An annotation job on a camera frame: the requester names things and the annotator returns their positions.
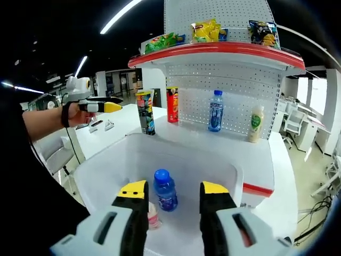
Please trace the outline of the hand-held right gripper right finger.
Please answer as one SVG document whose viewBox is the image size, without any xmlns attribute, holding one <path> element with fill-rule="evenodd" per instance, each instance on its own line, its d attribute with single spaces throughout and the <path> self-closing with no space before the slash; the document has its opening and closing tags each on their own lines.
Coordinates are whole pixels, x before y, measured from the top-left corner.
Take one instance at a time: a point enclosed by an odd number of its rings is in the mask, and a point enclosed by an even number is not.
<svg viewBox="0 0 341 256">
<path fill-rule="evenodd" d="M 237 207 L 229 190 L 200 184 L 200 231 L 204 255 L 292 255 L 291 244 L 249 209 Z"/>
</svg>

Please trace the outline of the person's left hand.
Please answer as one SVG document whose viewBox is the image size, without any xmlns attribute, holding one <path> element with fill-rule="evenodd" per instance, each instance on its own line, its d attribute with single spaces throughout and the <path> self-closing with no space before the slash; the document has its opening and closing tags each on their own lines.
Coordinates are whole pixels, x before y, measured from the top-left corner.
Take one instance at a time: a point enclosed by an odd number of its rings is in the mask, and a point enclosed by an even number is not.
<svg viewBox="0 0 341 256">
<path fill-rule="evenodd" d="M 69 127 L 76 127 L 81 124 L 88 124 L 93 117 L 95 117 L 95 113 L 89 113 L 80 110 L 77 103 L 70 104 L 68 109 Z"/>
</svg>

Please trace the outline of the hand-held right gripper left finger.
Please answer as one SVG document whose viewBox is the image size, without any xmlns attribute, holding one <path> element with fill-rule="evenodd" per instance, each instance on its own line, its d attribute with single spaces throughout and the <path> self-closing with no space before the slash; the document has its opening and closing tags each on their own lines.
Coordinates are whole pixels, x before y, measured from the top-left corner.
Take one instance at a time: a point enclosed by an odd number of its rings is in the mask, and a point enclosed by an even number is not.
<svg viewBox="0 0 341 256">
<path fill-rule="evenodd" d="M 149 229 L 149 186 L 123 186 L 110 206 L 98 210 L 51 246 L 52 255 L 143 255 Z"/>
</svg>

